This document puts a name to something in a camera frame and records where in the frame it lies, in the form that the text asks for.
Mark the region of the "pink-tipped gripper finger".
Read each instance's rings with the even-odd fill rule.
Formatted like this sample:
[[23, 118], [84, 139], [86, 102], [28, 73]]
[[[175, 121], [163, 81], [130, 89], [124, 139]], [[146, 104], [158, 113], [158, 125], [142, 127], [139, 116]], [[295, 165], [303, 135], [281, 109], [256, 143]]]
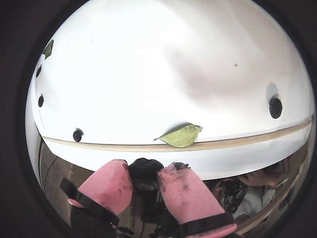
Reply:
[[70, 223], [74, 237], [116, 237], [118, 215], [132, 198], [133, 186], [125, 160], [107, 162], [79, 187], [63, 178], [60, 188], [71, 205]]
[[172, 163], [157, 172], [160, 192], [179, 227], [176, 238], [222, 238], [237, 228], [230, 213], [184, 163]]

